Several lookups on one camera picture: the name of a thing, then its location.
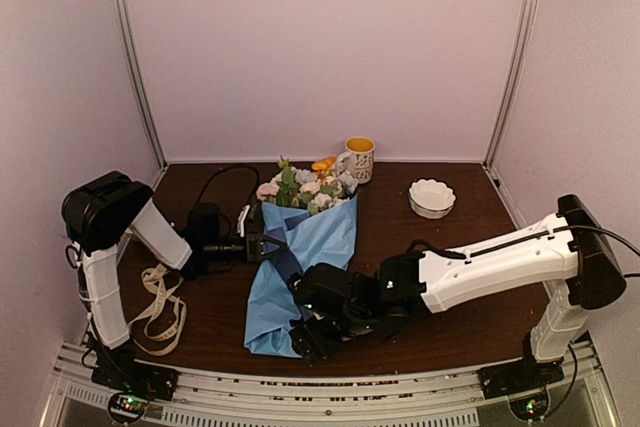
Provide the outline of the blue wrapping paper sheet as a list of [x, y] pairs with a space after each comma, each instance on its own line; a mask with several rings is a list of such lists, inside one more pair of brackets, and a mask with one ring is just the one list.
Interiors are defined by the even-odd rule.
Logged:
[[345, 270], [355, 254], [358, 198], [312, 215], [302, 209], [262, 204], [263, 233], [287, 245], [287, 251], [261, 263], [247, 300], [244, 347], [254, 355], [297, 358], [291, 322], [307, 318], [287, 281], [326, 263]]

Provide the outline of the white flower stem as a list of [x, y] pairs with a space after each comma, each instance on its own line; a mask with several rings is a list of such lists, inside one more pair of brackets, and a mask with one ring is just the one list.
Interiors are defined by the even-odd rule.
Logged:
[[301, 186], [297, 199], [301, 208], [316, 215], [333, 206], [334, 188], [326, 182], [307, 182]]

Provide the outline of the orange flower stem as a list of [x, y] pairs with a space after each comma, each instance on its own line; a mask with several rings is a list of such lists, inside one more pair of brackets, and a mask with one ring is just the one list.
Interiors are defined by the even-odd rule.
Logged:
[[329, 156], [314, 162], [311, 166], [311, 170], [319, 178], [324, 178], [332, 174], [332, 172], [334, 171], [335, 164], [336, 164], [336, 157]]

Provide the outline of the cream printed ribbon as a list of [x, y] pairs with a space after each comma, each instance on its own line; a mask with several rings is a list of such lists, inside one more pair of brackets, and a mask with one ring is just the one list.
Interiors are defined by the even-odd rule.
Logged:
[[128, 322], [134, 344], [153, 357], [163, 357], [175, 350], [187, 319], [186, 302], [177, 294], [183, 278], [178, 275], [168, 286], [169, 275], [170, 270], [163, 264], [141, 273], [142, 286], [153, 295], [153, 301]]

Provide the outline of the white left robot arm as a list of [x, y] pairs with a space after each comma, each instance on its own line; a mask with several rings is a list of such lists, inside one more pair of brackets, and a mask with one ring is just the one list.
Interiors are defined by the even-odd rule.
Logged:
[[197, 201], [184, 228], [177, 229], [156, 205], [153, 189], [119, 171], [72, 190], [62, 203], [61, 215], [72, 261], [80, 270], [81, 298], [99, 342], [115, 349], [130, 338], [118, 266], [131, 240], [186, 280], [203, 275], [213, 263], [260, 263], [287, 252], [285, 241], [245, 228], [252, 210], [247, 203], [223, 235], [218, 205]]

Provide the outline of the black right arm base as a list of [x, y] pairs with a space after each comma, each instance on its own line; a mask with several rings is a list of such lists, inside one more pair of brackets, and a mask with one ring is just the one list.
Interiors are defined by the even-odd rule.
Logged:
[[532, 353], [531, 334], [523, 340], [519, 360], [483, 367], [477, 371], [486, 400], [546, 387], [564, 379], [562, 360], [538, 362]]

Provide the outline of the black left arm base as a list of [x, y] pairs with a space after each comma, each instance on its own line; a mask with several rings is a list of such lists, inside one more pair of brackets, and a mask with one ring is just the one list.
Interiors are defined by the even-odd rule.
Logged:
[[91, 376], [93, 383], [142, 399], [173, 399], [179, 372], [168, 367], [138, 362], [132, 340], [113, 349], [98, 342], [94, 351], [97, 362]]

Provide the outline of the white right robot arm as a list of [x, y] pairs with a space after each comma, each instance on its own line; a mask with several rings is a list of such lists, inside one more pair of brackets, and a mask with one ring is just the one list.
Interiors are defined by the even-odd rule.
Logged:
[[583, 327], [589, 312], [617, 301], [627, 281], [602, 228], [576, 195], [526, 228], [483, 242], [441, 250], [413, 242], [385, 259], [374, 276], [326, 263], [292, 275], [288, 287], [305, 316], [290, 331], [294, 351], [308, 360], [331, 356], [365, 336], [386, 339], [418, 311], [445, 312], [476, 298], [539, 282], [554, 293], [513, 366], [519, 387], [535, 387]]

